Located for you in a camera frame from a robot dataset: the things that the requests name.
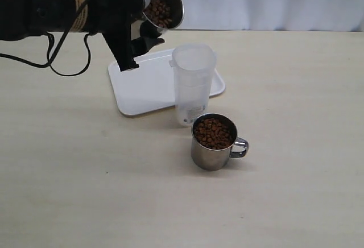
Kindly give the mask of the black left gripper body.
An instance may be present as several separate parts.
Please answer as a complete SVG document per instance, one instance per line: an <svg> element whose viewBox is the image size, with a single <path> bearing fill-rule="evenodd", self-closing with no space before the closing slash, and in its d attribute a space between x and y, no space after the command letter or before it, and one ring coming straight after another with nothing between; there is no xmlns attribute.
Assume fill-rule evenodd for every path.
<svg viewBox="0 0 364 248"><path fill-rule="evenodd" d="M131 25L144 8L143 0L86 0L87 31L101 34L121 72L137 69L131 50Z"/></svg>

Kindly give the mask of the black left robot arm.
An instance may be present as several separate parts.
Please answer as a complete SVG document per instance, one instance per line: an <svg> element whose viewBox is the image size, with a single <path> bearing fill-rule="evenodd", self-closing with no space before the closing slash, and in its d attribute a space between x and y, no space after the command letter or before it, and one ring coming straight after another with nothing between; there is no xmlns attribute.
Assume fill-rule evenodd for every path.
<svg viewBox="0 0 364 248"><path fill-rule="evenodd" d="M69 32L86 36L102 34L120 70L138 67L131 40L132 17L141 13L149 0L1 0L1 40L14 42L27 37L47 36L54 46L53 32L62 32L55 49L47 51L45 64L16 56L1 57L48 68Z"/></svg>

